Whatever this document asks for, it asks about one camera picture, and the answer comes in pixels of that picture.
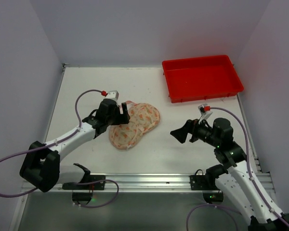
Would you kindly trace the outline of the floral mesh laundry bag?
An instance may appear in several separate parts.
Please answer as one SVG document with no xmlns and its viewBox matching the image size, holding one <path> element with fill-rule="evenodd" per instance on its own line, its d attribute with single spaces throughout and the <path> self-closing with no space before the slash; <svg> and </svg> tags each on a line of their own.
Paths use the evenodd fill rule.
<svg viewBox="0 0 289 231">
<path fill-rule="evenodd" d="M 128 124 L 111 126 L 109 141 L 118 150 L 128 150 L 159 125 L 159 110 L 148 103 L 126 101 L 130 120 Z"/>
</svg>

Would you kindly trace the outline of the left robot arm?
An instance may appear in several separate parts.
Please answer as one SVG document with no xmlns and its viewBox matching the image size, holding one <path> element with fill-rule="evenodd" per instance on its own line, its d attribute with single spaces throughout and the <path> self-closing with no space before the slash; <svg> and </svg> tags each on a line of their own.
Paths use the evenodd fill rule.
<svg viewBox="0 0 289 231">
<path fill-rule="evenodd" d="M 126 103 L 103 99 L 91 115 L 65 135 L 47 143 L 32 143 L 20 168 L 20 176 L 42 192 L 57 184 L 92 184 L 90 170 L 74 163 L 63 166 L 61 161 L 81 145 L 106 132 L 109 126 L 128 124 L 130 116 Z"/>
</svg>

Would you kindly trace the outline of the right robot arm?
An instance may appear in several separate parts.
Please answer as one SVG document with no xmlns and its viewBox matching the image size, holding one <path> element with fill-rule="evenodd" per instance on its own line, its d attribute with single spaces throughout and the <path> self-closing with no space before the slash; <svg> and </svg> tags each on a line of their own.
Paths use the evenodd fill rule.
<svg viewBox="0 0 289 231">
<path fill-rule="evenodd" d="M 289 213 L 284 213 L 261 185 L 247 162 L 247 155 L 234 141 L 229 120 L 217 118 L 213 125 L 187 120 L 170 134 L 180 143 L 201 140 L 214 147 L 218 165 L 206 170 L 207 184 L 221 190 L 243 216 L 250 231 L 289 231 Z"/>
</svg>

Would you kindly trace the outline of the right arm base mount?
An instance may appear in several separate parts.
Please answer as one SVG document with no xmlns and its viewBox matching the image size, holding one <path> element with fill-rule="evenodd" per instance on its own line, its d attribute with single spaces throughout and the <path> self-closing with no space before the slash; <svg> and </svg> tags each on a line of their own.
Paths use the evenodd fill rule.
<svg viewBox="0 0 289 231">
<path fill-rule="evenodd" d="M 192 191 L 218 191 L 213 179 L 205 174 L 202 169 L 198 169 L 189 176 L 190 188 Z"/>
</svg>

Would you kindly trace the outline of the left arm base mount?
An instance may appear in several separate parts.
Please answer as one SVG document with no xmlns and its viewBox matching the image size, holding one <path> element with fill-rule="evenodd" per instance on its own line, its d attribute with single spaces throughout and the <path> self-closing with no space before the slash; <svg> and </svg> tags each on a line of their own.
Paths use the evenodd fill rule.
<svg viewBox="0 0 289 231">
<path fill-rule="evenodd" d="M 63 190 L 102 191 L 105 189 L 105 175 L 89 175 L 80 183 L 64 183 Z"/>
</svg>

